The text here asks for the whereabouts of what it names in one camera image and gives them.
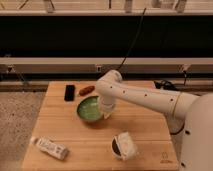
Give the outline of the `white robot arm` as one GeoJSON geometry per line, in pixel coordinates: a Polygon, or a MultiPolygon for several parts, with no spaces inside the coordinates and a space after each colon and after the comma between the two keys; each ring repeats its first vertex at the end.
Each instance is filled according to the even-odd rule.
{"type": "Polygon", "coordinates": [[[104,113],[116,99],[141,105],[185,122],[179,171],[213,171],[213,93],[197,96],[180,91],[129,86],[117,70],[97,80],[95,90],[104,113]]]}

